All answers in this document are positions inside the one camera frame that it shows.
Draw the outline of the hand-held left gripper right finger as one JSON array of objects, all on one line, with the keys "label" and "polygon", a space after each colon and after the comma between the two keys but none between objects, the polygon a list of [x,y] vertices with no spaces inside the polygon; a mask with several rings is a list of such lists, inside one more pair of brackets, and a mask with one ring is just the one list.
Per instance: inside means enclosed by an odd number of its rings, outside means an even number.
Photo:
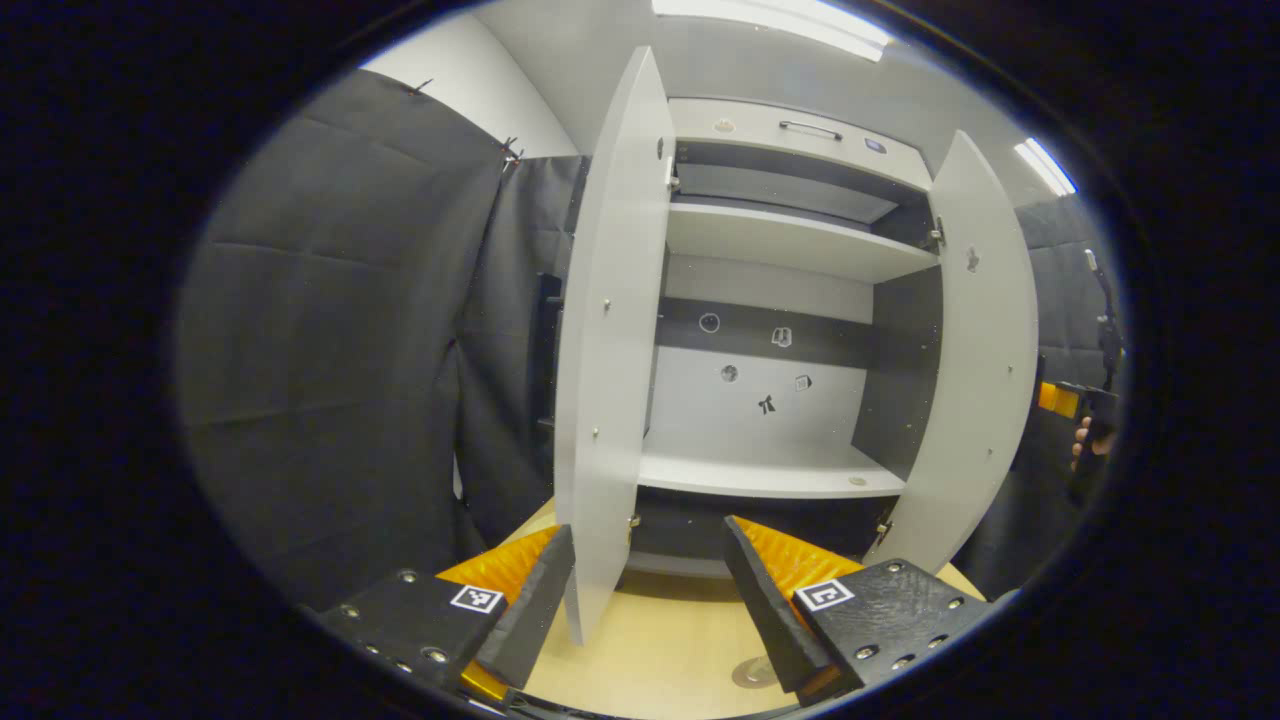
[{"label": "hand-held left gripper right finger", "polygon": [[861,565],[735,515],[723,520],[723,556],[781,688],[801,706],[901,676],[995,609],[906,560]]}]

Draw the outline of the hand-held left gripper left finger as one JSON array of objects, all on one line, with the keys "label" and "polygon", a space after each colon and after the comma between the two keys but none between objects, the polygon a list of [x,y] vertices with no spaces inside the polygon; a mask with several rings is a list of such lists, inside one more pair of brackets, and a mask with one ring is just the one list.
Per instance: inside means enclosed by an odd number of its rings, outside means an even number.
[{"label": "hand-held left gripper left finger", "polygon": [[315,620],[416,687],[507,703],[532,674],[573,565],[570,527],[553,525],[435,574],[397,570]]}]

